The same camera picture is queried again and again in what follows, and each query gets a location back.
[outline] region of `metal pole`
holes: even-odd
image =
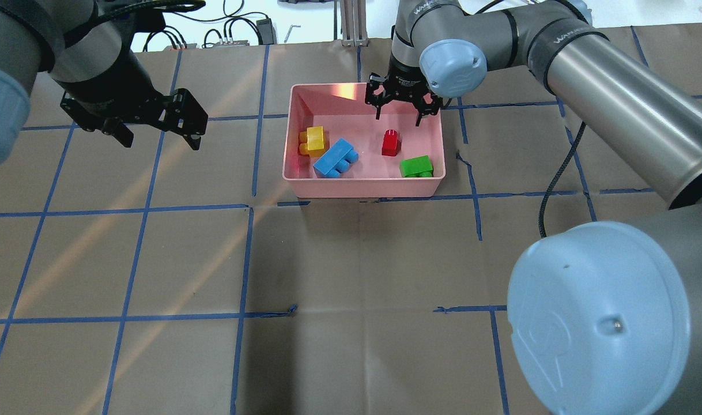
[[[341,0],[341,32],[344,46],[369,44],[366,0]]]

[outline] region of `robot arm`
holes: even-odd
[[[182,135],[198,150],[207,113],[187,89],[156,91],[130,42],[135,31],[164,28],[167,9],[156,7],[189,11],[204,3],[0,0],[0,163],[29,115],[38,71],[64,88],[61,107],[85,131],[100,130],[130,147],[127,124],[148,124]]]
[[[401,0],[388,76],[366,102],[438,112],[488,71],[527,65],[670,207],[702,201],[702,105],[613,47],[581,0],[467,15],[457,0]]]

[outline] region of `table surface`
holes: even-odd
[[[606,32],[702,102],[702,24]],[[0,414],[547,413],[507,284],[580,120],[526,69],[496,71],[441,112],[434,197],[297,199],[290,87],[389,55],[382,39],[138,55],[208,111],[198,152],[146,126],[132,149],[86,133],[40,76],[0,166]],[[588,130],[546,229],[664,209]]]

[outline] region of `wire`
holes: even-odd
[[[182,45],[184,45],[184,49],[187,49],[187,41],[184,39],[184,36],[182,35],[182,32],[180,32],[176,27],[174,26],[164,26],[165,29],[172,29],[173,31],[177,32],[179,35],[179,39],[182,40]]]
[[[567,158],[565,158],[564,162],[561,163],[561,167],[558,168],[556,176],[553,177],[553,179],[551,180],[551,184],[548,185],[546,194],[543,195],[543,200],[541,200],[541,210],[538,211],[538,231],[541,233],[541,238],[546,237],[546,226],[544,226],[544,216],[546,215],[546,203],[548,203],[548,198],[551,196],[551,192],[553,192],[554,187],[556,187],[556,183],[558,182],[558,180],[561,179],[561,174],[564,174],[565,169],[572,161],[574,153],[577,152],[577,146],[581,141],[581,137],[584,135],[585,129],[586,123],[582,121],[581,126],[579,126],[579,132],[577,133],[577,137],[575,137],[572,147],[570,148],[569,153],[567,154]]]
[[[220,38],[220,43],[222,43],[222,36],[220,35],[220,32],[217,31],[217,29],[210,29],[210,30],[205,34],[205,37],[204,37],[204,39],[203,39],[203,49],[205,49],[206,47],[208,47],[208,35],[210,35],[212,32],[216,32],[217,37]]]
[[[488,3],[485,7],[480,8],[475,15],[482,14],[487,10],[490,10],[492,7],[495,7],[496,5],[499,5],[500,3],[504,2],[504,0],[493,0],[493,2]]]
[[[225,0],[222,0],[222,13],[223,13],[224,15],[221,16],[221,17],[219,17],[219,18],[200,19],[200,18],[193,18],[193,17],[190,17],[190,16],[185,16],[185,15],[183,15],[183,14],[181,14],[181,13],[174,13],[174,12],[173,12],[173,13],[174,13],[175,15],[179,16],[179,17],[186,18],[187,20],[197,21],[197,22],[199,22],[199,23],[216,23],[217,21],[222,21],[222,19],[235,16],[236,13],[240,12],[241,10],[243,10],[244,3],[245,3],[245,0],[241,0],[241,5],[236,9],[236,11],[234,11],[233,13],[230,13],[230,14],[229,14],[229,13],[226,13],[226,12],[225,12]]]
[[[140,10],[162,9],[162,12],[191,12],[205,6],[205,0],[151,0],[150,2],[135,3],[135,5],[119,7],[109,13],[91,18],[80,26],[64,34],[66,47],[76,44],[92,29],[100,24],[115,20],[121,16]]]
[[[176,35],[174,35],[171,32],[167,32],[167,31],[158,31],[158,32],[149,33],[149,36],[146,37],[146,43],[144,44],[144,49],[141,50],[141,52],[148,52],[149,51],[149,42],[151,42],[151,39],[154,39],[154,36],[158,35],[159,33],[163,33],[163,34],[167,35],[167,37],[169,37],[169,42],[172,43],[172,48],[179,49],[177,47],[177,45],[175,44]]]
[[[259,40],[259,44],[263,44],[261,34],[259,33],[259,28],[256,27],[256,24],[254,24],[253,21],[248,20],[245,17],[233,17],[230,20],[225,21],[225,24],[222,26],[222,34],[224,34],[225,37],[228,39],[233,39],[233,23],[237,21],[245,21],[246,24],[248,24],[249,27],[251,27],[252,31],[256,33],[256,38]]]
[[[247,13],[243,13],[243,14],[240,14],[240,15],[235,15],[235,16],[233,16],[233,17],[243,17],[243,16],[248,16],[248,15],[263,15],[264,18],[269,18],[269,15],[267,15],[267,14],[264,13],[264,12],[247,12]]]

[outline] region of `light blue joint cap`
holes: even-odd
[[[432,92],[455,98],[482,83],[487,76],[487,57],[467,40],[438,40],[420,54],[420,69]]]
[[[7,160],[31,111],[26,90],[0,70],[0,163]]]
[[[520,368],[556,415],[649,415],[680,381],[689,302],[662,247],[603,221],[536,242],[509,282]]]
[[[567,0],[567,2],[571,3],[572,6],[577,8],[577,10],[579,10],[586,19],[586,22],[591,25],[591,10],[589,10],[589,7],[586,5],[584,0]]]

